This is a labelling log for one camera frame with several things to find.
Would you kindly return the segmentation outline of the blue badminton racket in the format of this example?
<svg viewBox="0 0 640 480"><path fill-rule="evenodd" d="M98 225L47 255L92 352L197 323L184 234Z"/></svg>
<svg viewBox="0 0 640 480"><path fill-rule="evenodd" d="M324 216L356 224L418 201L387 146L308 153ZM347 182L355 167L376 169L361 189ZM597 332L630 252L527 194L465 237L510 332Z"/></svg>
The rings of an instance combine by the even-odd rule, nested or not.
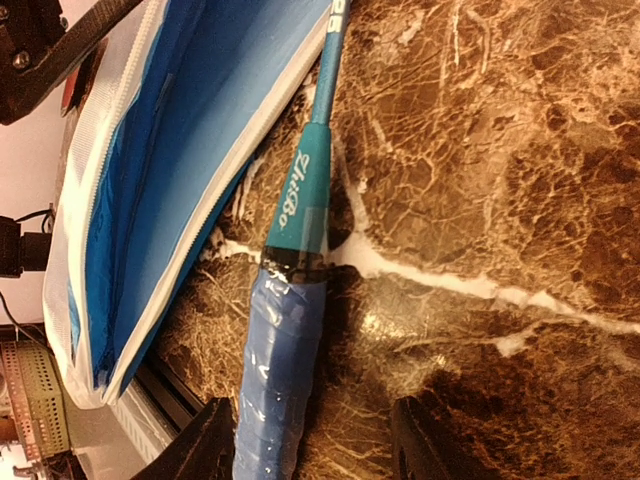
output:
<svg viewBox="0 0 640 480"><path fill-rule="evenodd" d="M303 435L327 291L330 119L351 4L331 4L310 121L251 292L232 476L289 479Z"/></svg>

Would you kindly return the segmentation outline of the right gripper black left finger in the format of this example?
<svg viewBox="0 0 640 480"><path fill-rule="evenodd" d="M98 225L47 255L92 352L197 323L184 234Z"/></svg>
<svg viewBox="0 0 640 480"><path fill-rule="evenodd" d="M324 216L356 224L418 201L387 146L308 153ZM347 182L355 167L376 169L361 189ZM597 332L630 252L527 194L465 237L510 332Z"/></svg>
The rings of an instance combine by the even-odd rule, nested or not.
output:
<svg viewBox="0 0 640 480"><path fill-rule="evenodd" d="M161 455L133 479L231 480L233 428L230 400L211 400Z"/></svg>

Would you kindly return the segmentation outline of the blue racket bag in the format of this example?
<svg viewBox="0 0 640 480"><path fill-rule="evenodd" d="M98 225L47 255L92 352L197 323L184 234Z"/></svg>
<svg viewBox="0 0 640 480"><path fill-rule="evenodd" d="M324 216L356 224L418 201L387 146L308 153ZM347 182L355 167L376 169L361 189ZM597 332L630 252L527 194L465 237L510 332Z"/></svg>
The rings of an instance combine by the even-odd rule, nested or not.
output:
<svg viewBox="0 0 640 480"><path fill-rule="evenodd" d="M109 34L43 284L82 409L126 390L255 150L322 48L325 1L145 1Z"/></svg>

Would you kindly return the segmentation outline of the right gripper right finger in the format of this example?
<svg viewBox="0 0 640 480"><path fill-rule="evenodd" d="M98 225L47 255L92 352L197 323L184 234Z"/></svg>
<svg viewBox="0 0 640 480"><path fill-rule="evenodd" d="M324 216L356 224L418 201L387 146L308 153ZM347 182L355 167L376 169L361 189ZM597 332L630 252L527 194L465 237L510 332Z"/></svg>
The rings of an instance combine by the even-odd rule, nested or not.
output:
<svg viewBox="0 0 640 480"><path fill-rule="evenodd" d="M463 449L421 402L406 396L391 410L392 471L394 479L499 479Z"/></svg>

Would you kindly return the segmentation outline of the black front table rail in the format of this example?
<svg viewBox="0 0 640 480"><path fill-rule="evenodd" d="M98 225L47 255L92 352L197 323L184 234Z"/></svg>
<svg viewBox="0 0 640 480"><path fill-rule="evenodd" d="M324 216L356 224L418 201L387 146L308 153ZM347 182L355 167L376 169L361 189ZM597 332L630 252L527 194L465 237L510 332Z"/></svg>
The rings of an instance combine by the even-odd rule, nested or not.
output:
<svg viewBox="0 0 640 480"><path fill-rule="evenodd" d="M183 431L204 404L164 363L143 363L136 380L176 433Z"/></svg>

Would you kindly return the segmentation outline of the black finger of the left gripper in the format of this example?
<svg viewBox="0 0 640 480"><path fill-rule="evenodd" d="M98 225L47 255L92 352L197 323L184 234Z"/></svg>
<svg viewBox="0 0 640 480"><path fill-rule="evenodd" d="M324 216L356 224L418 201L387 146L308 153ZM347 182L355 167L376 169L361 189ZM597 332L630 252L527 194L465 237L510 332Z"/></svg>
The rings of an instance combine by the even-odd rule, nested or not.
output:
<svg viewBox="0 0 640 480"><path fill-rule="evenodd" d="M58 1L3 1L1 123L35 110L138 5L98 1L68 26Z"/></svg>

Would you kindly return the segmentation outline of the orange perforated storage basket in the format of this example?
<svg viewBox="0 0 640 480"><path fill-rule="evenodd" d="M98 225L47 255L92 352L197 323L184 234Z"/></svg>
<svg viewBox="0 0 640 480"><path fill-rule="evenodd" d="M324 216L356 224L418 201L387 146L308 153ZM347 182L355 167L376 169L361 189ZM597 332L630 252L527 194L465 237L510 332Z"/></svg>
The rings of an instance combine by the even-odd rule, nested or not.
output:
<svg viewBox="0 0 640 480"><path fill-rule="evenodd" d="M50 355L33 341L1 344L11 415L29 461L70 449L64 395Z"/></svg>

